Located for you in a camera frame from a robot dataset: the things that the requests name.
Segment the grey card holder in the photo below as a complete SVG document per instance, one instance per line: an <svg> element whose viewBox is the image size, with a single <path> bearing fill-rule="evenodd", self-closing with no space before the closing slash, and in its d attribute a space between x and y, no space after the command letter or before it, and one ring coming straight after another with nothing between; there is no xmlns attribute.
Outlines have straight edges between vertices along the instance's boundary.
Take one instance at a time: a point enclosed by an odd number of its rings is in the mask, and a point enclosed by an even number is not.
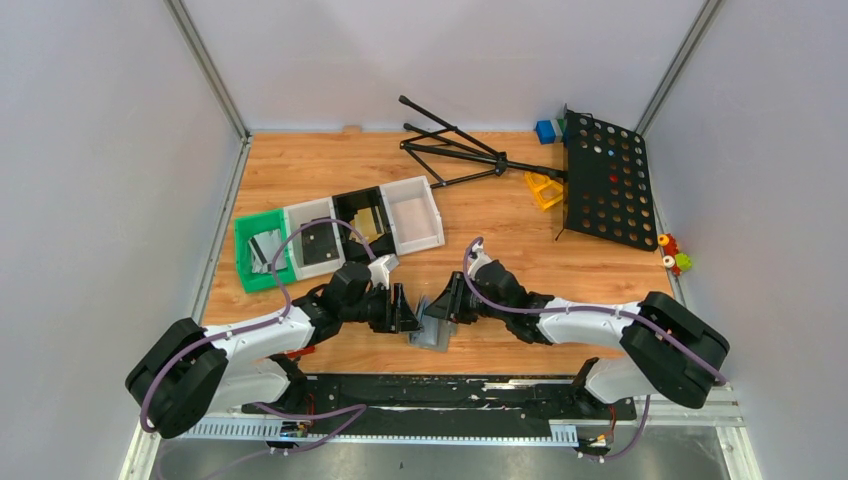
<svg viewBox="0 0 848 480"><path fill-rule="evenodd" d="M419 298L415 314L420 329L408 334L408 344L415 348L447 352L451 338L458 333L458 325L426 315L424 310L430 304L431 301L426 295Z"/></svg>

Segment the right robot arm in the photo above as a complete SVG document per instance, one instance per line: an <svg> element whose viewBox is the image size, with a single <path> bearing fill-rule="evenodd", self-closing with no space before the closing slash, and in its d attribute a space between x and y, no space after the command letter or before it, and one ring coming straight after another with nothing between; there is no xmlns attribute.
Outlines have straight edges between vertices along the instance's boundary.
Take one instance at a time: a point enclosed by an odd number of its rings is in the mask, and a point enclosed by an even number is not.
<svg viewBox="0 0 848 480"><path fill-rule="evenodd" d="M650 291L638 301L584 303L526 289L474 239L462 267L423 310L428 317L471 324L502 321L528 344L586 344L614 349L618 358L590 358L576 375L571 403L596 417L624 398L660 394L690 409L704 406L727 378L721 367L729 341L675 298Z"/></svg>

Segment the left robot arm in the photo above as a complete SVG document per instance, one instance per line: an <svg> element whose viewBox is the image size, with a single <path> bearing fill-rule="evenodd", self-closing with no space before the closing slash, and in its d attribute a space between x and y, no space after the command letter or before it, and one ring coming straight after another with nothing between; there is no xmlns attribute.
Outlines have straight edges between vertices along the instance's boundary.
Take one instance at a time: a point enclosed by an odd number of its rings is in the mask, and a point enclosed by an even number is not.
<svg viewBox="0 0 848 480"><path fill-rule="evenodd" d="M211 327L191 318L172 323L125 380L141 427L170 439L209 413L245 404L298 411L307 389L288 354L329 340L346 323L387 334L419 329L402 284L389 279L398 264L394 254L347 262L327 283L253 319Z"/></svg>

